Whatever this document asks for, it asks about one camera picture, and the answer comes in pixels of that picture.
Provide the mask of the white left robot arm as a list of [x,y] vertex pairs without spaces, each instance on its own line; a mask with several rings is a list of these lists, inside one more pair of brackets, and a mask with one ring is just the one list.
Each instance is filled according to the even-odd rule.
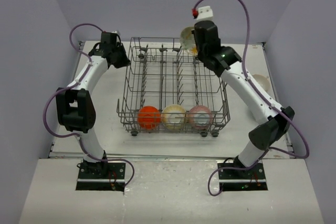
[[117,69],[127,67],[130,60],[116,32],[103,31],[100,41],[88,55],[85,66],[67,90],[56,95],[57,116],[59,124],[78,141],[84,153],[83,160],[92,163],[91,173],[97,178],[104,178],[108,175],[109,165],[94,130],[96,111],[91,94],[111,66]]

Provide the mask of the floral white bowl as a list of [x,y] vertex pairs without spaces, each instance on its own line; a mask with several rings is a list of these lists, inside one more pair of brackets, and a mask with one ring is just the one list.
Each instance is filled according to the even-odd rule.
[[180,33],[180,44],[181,47],[187,51],[188,54],[192,56],[197,56],[197,48],[192,33],[194,27],[185,27]]

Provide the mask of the beige white bowl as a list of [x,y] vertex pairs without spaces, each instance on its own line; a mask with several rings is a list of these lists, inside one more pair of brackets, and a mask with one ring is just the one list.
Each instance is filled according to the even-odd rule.
[[253,75],[254,79],[257,81],[257,83],[266,91],[268,92],[270,89],[270,82],[268,77],[265,77],[260,74],[254,74]]

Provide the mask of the yellow rimmed white bowl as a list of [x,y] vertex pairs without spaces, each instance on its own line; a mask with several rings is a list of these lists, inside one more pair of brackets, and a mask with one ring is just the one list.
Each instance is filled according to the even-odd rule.
[[171,104],[166,106],[161,114],[162,123],[168,130],[181,130],[185,124],[185,109],[178,104]]

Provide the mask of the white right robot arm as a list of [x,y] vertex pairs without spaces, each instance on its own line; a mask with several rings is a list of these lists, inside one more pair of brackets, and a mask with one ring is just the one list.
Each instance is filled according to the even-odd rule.
[[249,132],[249,142],[235,158],[234,172],[246,178],[253,172],[253,164],[265,151],[285,135],[288,120],[295,112],[275,101],[248,73],[243,71],[243,60],[229,46],[221,45],[217,26],[210,20],[197,22],[193,35],[199,60],[210,71],[226,82],[250,109],[257,127]]

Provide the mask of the grey wire dish rack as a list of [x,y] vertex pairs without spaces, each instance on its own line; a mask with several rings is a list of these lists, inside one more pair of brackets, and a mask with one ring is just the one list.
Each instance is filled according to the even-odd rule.
[[[118,100],[117,113],[124,128],[139,133],[195,133],[217,137],[230,121],[226,83],[204,67],[197,57],[181,47],[178,38],[132,37],[126,68],[123,98]],[[181,130],[168,130],[162,123],[145,130],[138,124],[138,112],[144,106],[156,107],[162,114],[171,104],[181,105],[185,124]],[[213,114],[205,130],[191,127],[187,114],[197,105],[208,107]]]

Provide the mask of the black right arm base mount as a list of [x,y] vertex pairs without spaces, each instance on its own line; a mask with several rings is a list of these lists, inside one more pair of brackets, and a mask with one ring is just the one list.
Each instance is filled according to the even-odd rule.
[[223,169],[231,167],[233,160],[228,159],[217,163],[219,188],[222,191],[264,191],[268,190],[266,175],[262,162],[248,171]]

